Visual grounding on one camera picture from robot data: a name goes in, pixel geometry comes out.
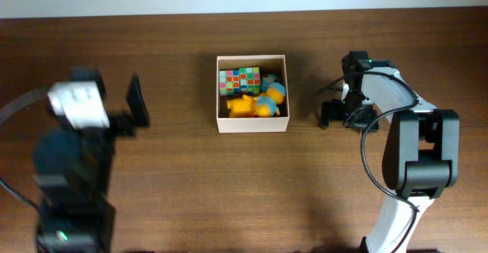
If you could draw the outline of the orange duck with blue hat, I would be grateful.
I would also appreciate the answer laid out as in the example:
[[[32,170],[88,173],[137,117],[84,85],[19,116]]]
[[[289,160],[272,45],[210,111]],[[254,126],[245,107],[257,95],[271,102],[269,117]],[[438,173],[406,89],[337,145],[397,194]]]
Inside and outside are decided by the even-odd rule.
[[[286,96],[286,88],[281,83],[271,83],[265,93],[255,98],[255,115],[257,117],[280,116],[278,106],[284,103]]]

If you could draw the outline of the blue one-eyed ball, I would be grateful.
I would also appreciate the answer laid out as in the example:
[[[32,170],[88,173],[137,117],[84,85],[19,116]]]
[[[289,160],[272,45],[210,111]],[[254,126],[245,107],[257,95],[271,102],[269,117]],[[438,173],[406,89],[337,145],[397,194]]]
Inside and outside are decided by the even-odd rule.
[[[281,83],[281,77],[278,74],[268,73],[261,77],[261,92],[266,92],[272,83]]]

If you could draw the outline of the colourful puzzle cube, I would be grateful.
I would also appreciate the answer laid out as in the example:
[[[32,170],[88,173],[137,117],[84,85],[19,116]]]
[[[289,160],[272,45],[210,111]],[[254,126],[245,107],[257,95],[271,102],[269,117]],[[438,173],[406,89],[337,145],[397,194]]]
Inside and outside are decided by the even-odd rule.
[[[218,89],[221,97],[240,94],[240,72],[238,69],[220,70]]]
[[[239,69],[239,85],[243,94],[257,95],[261,91],[261,75],[257,66]]]

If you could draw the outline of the yellow rubber animal toy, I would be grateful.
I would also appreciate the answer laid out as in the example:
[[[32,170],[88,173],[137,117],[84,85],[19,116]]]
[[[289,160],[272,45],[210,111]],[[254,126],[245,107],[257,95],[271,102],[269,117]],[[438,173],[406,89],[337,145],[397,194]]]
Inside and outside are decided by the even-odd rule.
[[[228,100],[226,106],[230,111],[229,118],[254,117],[257,100],[257,97],[251,97],[247,94],[244,94],[241,98]]]

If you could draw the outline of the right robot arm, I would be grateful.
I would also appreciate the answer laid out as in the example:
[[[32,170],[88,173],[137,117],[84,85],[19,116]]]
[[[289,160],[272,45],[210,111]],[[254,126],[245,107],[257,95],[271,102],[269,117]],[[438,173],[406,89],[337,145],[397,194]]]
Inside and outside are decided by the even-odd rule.
[[[342,58],[340,99],[325,101],[320,125],[340,122],[361,132],[361,162],[370,181],[386,198],[361,252],[405,252],[423,213],[458,179],[460,118],[421,98],[389,60],[370,59],[365,51]],[[369,133],[380,120],[390,124],[382,158],[383,181],[366,159]]]

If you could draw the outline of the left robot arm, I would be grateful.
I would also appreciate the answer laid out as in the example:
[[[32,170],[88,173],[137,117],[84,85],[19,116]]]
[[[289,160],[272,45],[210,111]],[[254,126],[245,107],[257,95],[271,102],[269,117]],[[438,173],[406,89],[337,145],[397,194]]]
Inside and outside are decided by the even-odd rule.
[[[35,232],[38,252],[109,252],[116,210],[107,200],[118,137],[148,127],[138,75],[131,77],[128,110],[108,113],[97,69],[77,67],[47,92],[48,111],[59,128],[33,153],[34,179],[42,192]]]

